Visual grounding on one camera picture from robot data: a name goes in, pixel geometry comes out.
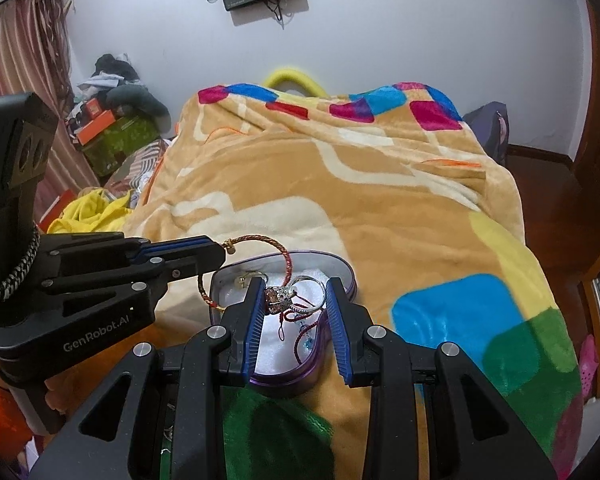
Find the silver rings jewelry cluster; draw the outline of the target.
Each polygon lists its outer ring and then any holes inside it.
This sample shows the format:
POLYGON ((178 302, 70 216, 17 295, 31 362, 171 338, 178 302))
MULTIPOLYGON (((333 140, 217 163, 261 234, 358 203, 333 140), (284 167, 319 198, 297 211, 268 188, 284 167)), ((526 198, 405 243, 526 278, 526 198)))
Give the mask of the silver rings jewelry cluster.
POLYGON ((292 318, 308 318, 326 304, 326 281, 312 274, 294 274, 289 280, 284 274, 267 274, 261 270, 241 270, 230 284, 236 292, 248 294, 253 279, 260 280, 253 304, 264 315, 291 314, 292 318))

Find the yellow cloth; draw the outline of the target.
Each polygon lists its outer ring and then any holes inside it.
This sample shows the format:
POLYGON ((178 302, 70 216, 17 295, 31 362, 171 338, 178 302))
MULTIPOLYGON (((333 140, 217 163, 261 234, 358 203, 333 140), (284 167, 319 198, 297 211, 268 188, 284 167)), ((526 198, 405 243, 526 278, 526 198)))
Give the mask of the yellow cloth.
POLYGON ((132 214, 131 193, 114 197, 104 188, 84 190, 52 221, 47 234, 121 232, 132 214))

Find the green orange box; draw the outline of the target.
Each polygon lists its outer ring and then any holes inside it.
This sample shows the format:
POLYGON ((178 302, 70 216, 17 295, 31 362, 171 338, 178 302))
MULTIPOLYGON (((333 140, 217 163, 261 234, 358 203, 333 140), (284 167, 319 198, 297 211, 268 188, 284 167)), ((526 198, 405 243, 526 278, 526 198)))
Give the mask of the green orange box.
POLYGON ((105 110, 77 134, 79 147, 97 177, 115 172, 125 159, 158 139, 155 123, 145 115, 117 118, 105 110))

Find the purple heart-shaped tin box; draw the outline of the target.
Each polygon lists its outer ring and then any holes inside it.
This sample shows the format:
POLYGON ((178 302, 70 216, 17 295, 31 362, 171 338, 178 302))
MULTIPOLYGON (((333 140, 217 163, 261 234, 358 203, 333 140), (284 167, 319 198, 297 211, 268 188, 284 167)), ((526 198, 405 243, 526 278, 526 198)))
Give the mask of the purple heart-shaped tin box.
MULTIPOLYGON (((297 250, 290 254, 291 275, 312 274, 341 281, 352 299, 358 290, 354 270, 342 257, 317 250, 297 250)), ((241 270, 261 270, 285 275, 285 259, 279 254, 257 256, 231 263, 214 272, 210 285, 211 299, 222 307, 238 304, 245 292, 236 292, 230 284, 241 270)), ((291 398, 310 390, 321 376, 330 341, 326 304, 308 318, 291 314, 267 315, 264 318, 260 346, 250 384, 265 396, 291 398)))

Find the dark clothes pile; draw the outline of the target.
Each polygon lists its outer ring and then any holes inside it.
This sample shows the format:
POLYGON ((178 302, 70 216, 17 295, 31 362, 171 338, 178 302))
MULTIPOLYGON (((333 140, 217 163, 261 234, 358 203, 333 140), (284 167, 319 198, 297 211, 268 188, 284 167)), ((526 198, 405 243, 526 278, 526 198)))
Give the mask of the dark clothes pile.
POLYGON ((101 55, 94 72, 78 84, 78 90, 82 101, 95 99, 102 110, 139 112, 155 122, 171 119, 168 108, 148 90, 124 55, 101 55))

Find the striped pink curtain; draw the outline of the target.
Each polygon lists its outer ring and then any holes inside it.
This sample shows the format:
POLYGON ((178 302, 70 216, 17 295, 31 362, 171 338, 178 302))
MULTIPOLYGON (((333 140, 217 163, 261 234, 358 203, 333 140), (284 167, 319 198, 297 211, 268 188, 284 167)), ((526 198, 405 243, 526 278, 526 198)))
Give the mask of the striped pink curtain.
POLYGON ((58 117, 47 150, 44 179, 36 187, 33 217, 39 219, 66 191, 98 185, 67 131, 73 108, 66 0, 7 0, 0 4, 0 96, 36 93, 58 117))

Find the yellow pillow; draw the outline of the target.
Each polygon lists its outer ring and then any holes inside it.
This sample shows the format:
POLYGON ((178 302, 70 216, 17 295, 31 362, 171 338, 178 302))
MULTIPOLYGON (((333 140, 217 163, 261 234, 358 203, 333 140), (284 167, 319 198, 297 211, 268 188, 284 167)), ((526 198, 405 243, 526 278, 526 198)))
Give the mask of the yellow pillow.
POLYGON ((268 88, 278 88, 282 84, 294 84, 307 96, 313 96, 314 98, 329 97, 327 91, 313 78, 302 72, 302 70, 292 67, 276 68, 262 82, 262 86, 268 88))

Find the colourful plush blanket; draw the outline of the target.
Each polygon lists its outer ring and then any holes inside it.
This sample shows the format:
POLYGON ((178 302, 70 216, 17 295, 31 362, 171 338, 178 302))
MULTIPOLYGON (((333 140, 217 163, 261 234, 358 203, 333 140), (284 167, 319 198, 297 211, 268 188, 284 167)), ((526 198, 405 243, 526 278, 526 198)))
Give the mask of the colourful plush blanket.
POLYGON ((238 259, 268 240, 340 256, 376 322, 413 344, 457 342, 570 474, 583 401, 565 320, 513 176, 442 92, 216 86, 185 104, 176 131, 126 235, 237 238, 238 259))

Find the purple bag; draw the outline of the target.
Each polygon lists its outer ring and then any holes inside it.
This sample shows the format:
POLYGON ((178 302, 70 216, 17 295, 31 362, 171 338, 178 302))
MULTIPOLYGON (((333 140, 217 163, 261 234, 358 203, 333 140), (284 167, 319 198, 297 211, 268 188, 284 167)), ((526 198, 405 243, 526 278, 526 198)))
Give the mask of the purple bag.
POLYGON ((501 166, 506 165, 509 121, 504 103, 492 101, 463 116, 464 122, 486 152, 501 166))

